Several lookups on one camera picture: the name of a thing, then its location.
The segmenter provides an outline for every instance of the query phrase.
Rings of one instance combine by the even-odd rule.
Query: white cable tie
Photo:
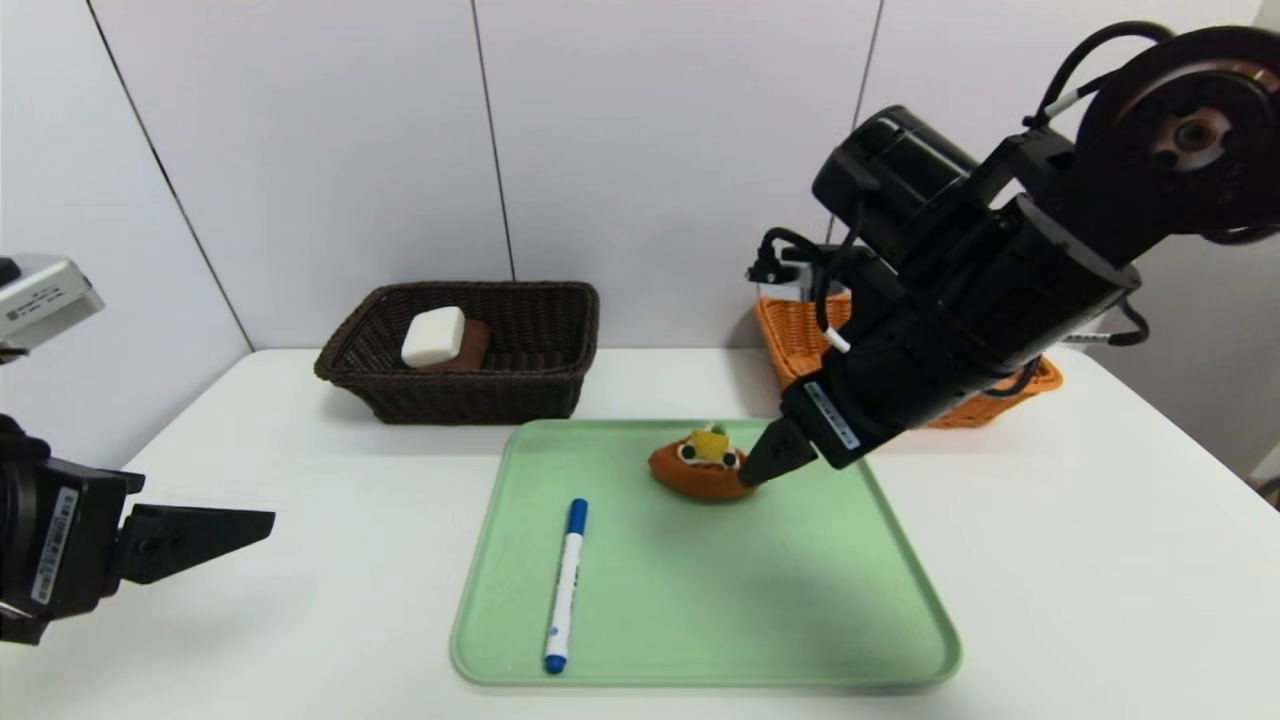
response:
[[[827,336],[827,340],[831,341],[831,346],[840,351],[841,355],[849,352],[849,350],[854,347],[852,345],[849,345],[847,340],[840,337],[836,328],[828,327],[822,334]]]
[[[1055,101],[1050,102],[1048,105],[1046,105],[1044,106],[1044,117],[1047,117],[1047,118],[1056,118],[1056,117],[1061,115],[1064,111],[1066,111],[1068,108],[1070,108],[1071,105],[1075,105],[1079,101],[1080,101],[1080,90],[1079,88],[1073,90],[1073,91],[1068,92],[1066,95],[1064,95],[1064,96],[1059,97],[1057,100],[1055,100]]]

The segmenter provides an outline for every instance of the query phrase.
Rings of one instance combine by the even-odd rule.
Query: wicker basket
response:
[[[479,370],[415,370],[401,343],[415,315],[457,305],[492,336]],[[520,424],[568,418],[595,357],[599,296],[586,283],[424,282],[375,290],[333,333],[315,373],[384,423]]]
[[[828,300],[827,315],[831,324],[842,325],[851,314],[849,296]],[[755,304],[755,316],[759,319],[764,340],[769,345],[773,370],[783,387],[791,384],[797,377],[813,373],[822,366],[822,354],[831,345],[818,331],[813,302],[762,297]],[[1014,384],[1012,379],[998,387],[1011,384]],[[929,423],[929,427],[978,428],[1019,402],[1060,387],[1062,387],[1062,373],[1048,361],[1048,357],[1042,357],[1036,377],[1020,393],[1012,397],[975,395]]]

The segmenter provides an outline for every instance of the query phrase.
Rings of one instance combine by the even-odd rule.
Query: white table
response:
[[[511,428],[380,425],[314,357],[243,360],[131,465],[148,502],[276,510],[271,538],[0,648],[4,720],[1280,714],[1280,515],[1084,355],[986,429],[873,454],[965,648],[905,696],[468,684],[448,638]],[[763,351],[602,350],[577,416],[776,396]]]

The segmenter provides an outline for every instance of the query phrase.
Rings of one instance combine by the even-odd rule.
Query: marker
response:
[[[568,506],[568,528],[564,530],[561,575],[556,583],[556,605],[552,606],[552,626],[547,630],[543,666],[552,675],[563,673],[564,665],[568,664],[568,628],[573,619],[573,592],[577,589],[577,564],[582,555],[584,530],[586,530],[586,501],[577,498]]]

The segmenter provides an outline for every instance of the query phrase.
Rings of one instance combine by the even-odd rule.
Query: plush toy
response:
[[[655,480],[678,493],[732,500],[755,491],[737,479],[745,461],[746,454],[733,447],[724,428],[708,423],[689,437],[655,450],[649,456],[649,470]]]

